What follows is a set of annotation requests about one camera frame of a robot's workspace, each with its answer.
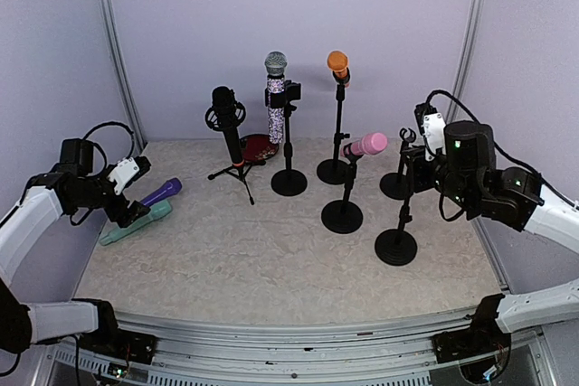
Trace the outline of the black stand of teal microphone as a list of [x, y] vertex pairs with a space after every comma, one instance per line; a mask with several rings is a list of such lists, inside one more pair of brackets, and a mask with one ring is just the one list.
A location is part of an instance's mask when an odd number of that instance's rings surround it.
[[406, 224], [413, 219], [410, 200], [411, 197], [403, 200], [397, 228], [381, 232], [375, 240], [376, 255], [391, 266], [405, 266], [414, 260], [417, 253], [414, 237], [405, 230]]

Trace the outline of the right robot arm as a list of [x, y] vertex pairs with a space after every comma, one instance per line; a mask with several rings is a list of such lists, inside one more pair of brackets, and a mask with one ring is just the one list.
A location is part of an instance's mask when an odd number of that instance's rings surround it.
[[[455, 219], [487, 219], [578, 251], [578, 204], [557, 193], [528, 164], [508, 156], [490, 125], [476, 120], [445, 122], [439, 114], [418, 122], [421, 167], [414, 180], [434, 189], [439, 200], [459, 208]], [[498, 156], [511, 165], [497, 167]], [[455, 362], [497, 351], [515, 332], [578, 317], [578, 281], [544, 289], [483, 297], [467, 327], [432, 337], [437, 362]]]

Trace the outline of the purple microphone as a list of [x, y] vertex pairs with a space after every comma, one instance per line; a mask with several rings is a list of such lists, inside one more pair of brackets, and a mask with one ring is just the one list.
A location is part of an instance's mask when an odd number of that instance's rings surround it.
[[139, 202], [147, 207], [150, 207], [158, 202], [164, 201], [172, 196], [176, 196], [182, 190], [181, 181], [174, 177], [167, 180], [163, 185], [157, 188], [154, 192], [148, 194]]

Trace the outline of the pink microphone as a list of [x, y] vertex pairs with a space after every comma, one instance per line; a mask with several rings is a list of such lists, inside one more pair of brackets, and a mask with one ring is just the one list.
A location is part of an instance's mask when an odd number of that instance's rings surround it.
[[344, 157], [377, 155], [385, 151], [387, 146], [388, 139], [383, 133], [370, 133], [357, 141], [344, 145], [340, 154]]

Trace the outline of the black stand of pink microphone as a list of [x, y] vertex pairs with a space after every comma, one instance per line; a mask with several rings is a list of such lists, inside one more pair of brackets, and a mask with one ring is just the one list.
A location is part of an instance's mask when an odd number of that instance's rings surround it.
[[338, 234], [350, 234], [357, 231], [363, 223], [361, 209], [350, 201], [354, 187], [357, 162], [362, 158], [353, 151], [353, 143], [343, 147], [344, 156], [348, 160], [344, 194], [341, 200], [335, 200], [326, 204], [321, 212], [321, 221], [330, 231]]

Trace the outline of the teal microphone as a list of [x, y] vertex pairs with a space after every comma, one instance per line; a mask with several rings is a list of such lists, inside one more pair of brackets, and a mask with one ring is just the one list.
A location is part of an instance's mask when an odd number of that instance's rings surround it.
[[153, 204], [150, 207], [150, 212], [137, 219], [135, 222], [131, 223], [127, 228], [115, 228], [110, 230], [104, 235], [101, 235], [98, 239], [98, 243], [101, 246], [108, 246], [109, 244], [115, 243], [124, 239], [125, 237], [131, 235], [132, 233], [143, 229], [148, 226], [148, 224], [159, 221], [171, 213], [173, 207], [169, 200], [163, 200]]

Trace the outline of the black stand of purple microphone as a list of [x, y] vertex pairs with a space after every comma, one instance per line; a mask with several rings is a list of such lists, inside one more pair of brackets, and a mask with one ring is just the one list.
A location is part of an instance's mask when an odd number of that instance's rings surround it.
[[404, 151], [416, 140], [416, 133], [411, 128], [402, 128], [399, 132], [401, 146], [396, 172], [385, 174], [380, 180], [381, 192], [390, 199], [402, 201], [406, 197], [407, 175]]

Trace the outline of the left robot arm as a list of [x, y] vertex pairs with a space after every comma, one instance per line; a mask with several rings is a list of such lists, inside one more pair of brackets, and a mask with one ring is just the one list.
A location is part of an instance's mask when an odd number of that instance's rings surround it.
[[129, 201], [124, 191], [151, 167], [144, 156], [129, 156], [105, 165], [97, 174], [93, 157], [99, 145], [86, 138], [62, 142], [52, 169], [31, 177], [19, 201], [1, 220], [1, 348], [21, 354], [36, 344], [84, 335], [109, 354], [120, 353], [127, 336], [110, 302], [82, 298], [66, 302], [23, 303], [11, 290], [14, 275], [43, 234], [61, 217], [78, 210], [103, 210], [127, 228], [150, 209]]

